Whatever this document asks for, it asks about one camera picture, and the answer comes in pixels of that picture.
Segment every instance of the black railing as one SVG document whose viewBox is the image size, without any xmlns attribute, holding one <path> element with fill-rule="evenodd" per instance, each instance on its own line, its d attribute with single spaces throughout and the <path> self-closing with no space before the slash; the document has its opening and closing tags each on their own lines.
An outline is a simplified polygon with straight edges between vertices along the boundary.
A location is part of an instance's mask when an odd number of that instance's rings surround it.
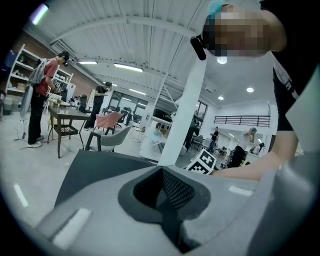
<svg viewBox="0 0 320 256">
<path fill-rule="evenodd" d="M 215 124 L 270 127 L 270 115 L 215 116 Z"/>
</svg>

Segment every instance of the concrete floor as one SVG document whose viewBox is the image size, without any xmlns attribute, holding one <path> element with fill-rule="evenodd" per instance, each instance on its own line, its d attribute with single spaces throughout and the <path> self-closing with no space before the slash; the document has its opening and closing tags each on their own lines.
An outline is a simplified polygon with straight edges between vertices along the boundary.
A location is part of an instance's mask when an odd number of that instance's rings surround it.
<svg viewBox="0 0 320 256">
<path fill-rule="evenodd" d="M 26 116 L 28 124 L 29 117 L 28 113 Z M 45 141 L 49 134 L 48 119 L 49 115 L 43 114 L 41 130 Z M 72 125 L 80 129 L 82 123 L 75 120 Z M 53 141 L 45 142 L 39 148 L 28 148 L 28 124 L 23 125 L 19 112 L 13 112 L 0 121 L 0 182 L 2 194 L 12 212 L 34 227 L 53 209 L 60 186 L 78 150 L 82 149 L 82 144 L 78 135 L 72 136 L 71 139 L 63 137 L 60 147 L 61 158 L 58 159 L 58 135 L 54 132 Z M 24 129 L 26 132 L 24 141 L 14 141 L 18 136 L 21 139 Z M 128 138 L 130 132 L 114 151 L 139 157 L 141 144 L 132 142 Z M 84 146 L 89 134 L 90 130 L 81 132 Z M 97 143 L 95 137 L 91 143 Z"/>
</svg>

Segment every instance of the white sneaker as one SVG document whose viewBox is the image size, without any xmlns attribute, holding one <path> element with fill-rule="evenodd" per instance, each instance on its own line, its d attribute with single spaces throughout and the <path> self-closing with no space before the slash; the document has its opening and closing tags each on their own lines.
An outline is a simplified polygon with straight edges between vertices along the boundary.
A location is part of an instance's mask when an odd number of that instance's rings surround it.
<svg viewBox="0 0 320 256">
<path fill-rule="evenodd" d="M 41 135 L 40 137 L 36 138 L 36 141 L 42 141 L 44 139 L 45 139 L 45 137 L 43 135 Z"/>
<path fill-rule="evenodd" d="M 28 148 L 39 148 L 42 146 L 42 143 L 40 141 L 37 141 L 34 144 L 28 144 Z"/>
</svg>

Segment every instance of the red shirt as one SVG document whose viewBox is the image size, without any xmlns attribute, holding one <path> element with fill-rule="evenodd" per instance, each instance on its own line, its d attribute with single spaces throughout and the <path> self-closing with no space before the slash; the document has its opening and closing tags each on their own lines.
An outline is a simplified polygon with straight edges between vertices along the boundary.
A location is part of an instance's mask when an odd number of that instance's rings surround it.
<svg viewBox="0 0 320 256">
<path fill-rule="evenodd" d="M 51 79 L 55 76 L 56 70 L 58 69 L 58 62 L 55 58 L 47 61 L 44 68 L 44 78 L 41 80 L 35 91 L 43 96 L 47 95 L 48 85 L 46 84 L 46 77 Z"/>
</svg>

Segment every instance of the brick wall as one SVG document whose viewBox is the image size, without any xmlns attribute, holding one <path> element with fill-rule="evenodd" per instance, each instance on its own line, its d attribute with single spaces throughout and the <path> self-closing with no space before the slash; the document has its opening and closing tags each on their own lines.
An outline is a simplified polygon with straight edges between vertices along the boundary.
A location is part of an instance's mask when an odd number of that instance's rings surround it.
<svg viewBox="0 0 320 256">
<path fill-rule="evenodd" d="M 32 36 L 25 32 L 21 32 L 20 37 L 16 40 L 14 45 L 12 46 L 12 50 L 14 52 L 19 52 L 20 48 L 25 44 L 25 48 L 32 52 L 33 54 L 41 57 L 41 58 L 52 58 L 55 54 L 45 47 L 42 43 L 35 40 Z M 97 84 L 86 77 L 84 74 L 76 70 L 73 66 L 60 66 L 60 69 L 68 72 L 69 74 L 73 73 L 73 77 L 71 79 L 71 83 L 76 85 L 74 95 L 78 96 L 80 94 L 86 94 L 88 97 L 91 93 L 92 89 L 97 87 Z"/>
</svg>

